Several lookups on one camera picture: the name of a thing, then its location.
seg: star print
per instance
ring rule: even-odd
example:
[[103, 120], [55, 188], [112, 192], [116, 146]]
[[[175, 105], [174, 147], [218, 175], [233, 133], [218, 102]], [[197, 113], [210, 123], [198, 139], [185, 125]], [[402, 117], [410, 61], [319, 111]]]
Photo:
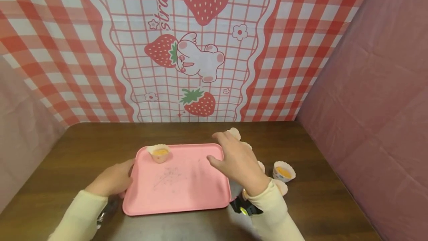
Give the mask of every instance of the star print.
[[152, 30], [158, 29], [158, 25], [159, 25], [159, 23], [156, 22], [155, 19], [152, 19], [151, 21], [149, 21], [149, 27]]

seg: wooden table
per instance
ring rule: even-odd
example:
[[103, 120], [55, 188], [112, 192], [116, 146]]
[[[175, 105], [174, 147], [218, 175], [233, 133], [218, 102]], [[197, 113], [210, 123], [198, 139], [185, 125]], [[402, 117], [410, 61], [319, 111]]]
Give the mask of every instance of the wooden table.
[[[310, 240], [380, 240], [360, 208], [306, 131], [297, 122], [81, 123], [54, 146], [0, 214], [1, 240], [44, 241], [76, 193], [102, 170], [156, 143], [213, 142], [211, 134], [232, 126], [253, 146], [271, 175], [283, 160], [297, 177], [285, 201], [302, 235]], [[118, 211], [98, 231], [104, 240], [256, 240], [248, 218], [226, 209], [130, 218]]]

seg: flower print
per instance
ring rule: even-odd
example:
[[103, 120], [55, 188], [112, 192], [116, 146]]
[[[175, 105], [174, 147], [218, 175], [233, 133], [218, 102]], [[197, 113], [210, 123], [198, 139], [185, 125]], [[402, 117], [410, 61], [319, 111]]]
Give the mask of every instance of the flower print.
[[146, 97], [146, 101], [152, 101], [153, 102], [153, 101], [158, 100], [158, 97], [153, 92], [146, 93], [146, 95], [144, 95], [144, 97]]
[[240, 26], [234, 26], [232, 36], [238, 39], [239, 41], [243, 40], [248, 36], [247, 26], [245, 24], [241, 24]]

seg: red checkered fabric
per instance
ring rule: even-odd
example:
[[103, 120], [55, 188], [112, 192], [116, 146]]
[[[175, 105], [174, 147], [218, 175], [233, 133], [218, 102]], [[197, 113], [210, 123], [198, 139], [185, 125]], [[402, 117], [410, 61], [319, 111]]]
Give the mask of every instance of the red checkered fabric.
[[1, 54], [64, 125], [129, 121], [88, 0], [0, 0]]
[[363, 0], [278, 0], [269, 43], [242, 109], [245, 121], [294, 120], [316, 77]]
[[[170, 0], [162, 30], [157, 0], [0, 0], [0, 53], [64, 125], [292, 120], [362, 1], [229, 0], [200, 26], [184, 0]], [[225, 55], [217, 80], [144, 53], [163, 34], [188, 32], [200, 50]], [[197, 88], [213, 95], [213, 115], [183, 109], [182, 89]]]

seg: sleeve cuff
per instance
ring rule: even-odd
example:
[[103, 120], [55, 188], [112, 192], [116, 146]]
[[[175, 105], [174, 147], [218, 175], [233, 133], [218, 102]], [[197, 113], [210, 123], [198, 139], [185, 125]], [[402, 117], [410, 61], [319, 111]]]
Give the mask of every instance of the sleeve cuff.
[[248, 200], [263, 212], [276, 208], [279, 202], [284, 202], [285, 204], [282, 194], [279, 192], [278, 187], [273, 183], [272, 179], [263, 193], [258, 196], [248, 196]]
[[82, 190], [74, 198], [67, 213], [75, 217], [96, 219], [107, 205], [107, 201], [107, 197], [96, 196]]

